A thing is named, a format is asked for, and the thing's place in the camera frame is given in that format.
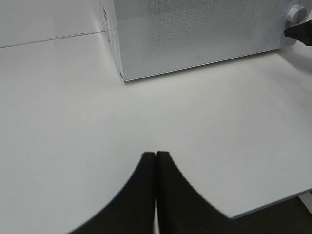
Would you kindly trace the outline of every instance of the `white table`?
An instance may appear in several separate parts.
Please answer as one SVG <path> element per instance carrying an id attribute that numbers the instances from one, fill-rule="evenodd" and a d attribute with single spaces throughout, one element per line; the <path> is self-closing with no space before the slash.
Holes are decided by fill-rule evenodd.
<path id="1" fill-rule="evenodd" d="M 124 84 L 102 35 L 0 50 L 0 233 L 91 218 L 167 150 L 229 217 L 312 187 L 312 49 Z"/>

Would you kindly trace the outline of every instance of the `microwave knob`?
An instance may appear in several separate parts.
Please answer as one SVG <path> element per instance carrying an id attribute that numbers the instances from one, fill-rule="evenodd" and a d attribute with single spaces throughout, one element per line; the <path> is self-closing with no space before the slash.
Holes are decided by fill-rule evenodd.
<path id="1" fill-rule="evenodd" d="M 294 6 L 288 13 L 288 21 L 293 24 L 301 23 L 307 16 L 308 11 L 301 5 Z"/>

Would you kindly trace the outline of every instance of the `white microwave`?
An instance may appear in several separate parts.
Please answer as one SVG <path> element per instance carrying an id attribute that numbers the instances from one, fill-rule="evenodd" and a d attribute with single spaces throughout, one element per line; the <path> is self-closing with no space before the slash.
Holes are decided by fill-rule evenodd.
<path id="1" fill-rule="evenodd" d="M 100 0 L 104 37 L 124 80 L 295 43 L 311 0 Z"/>

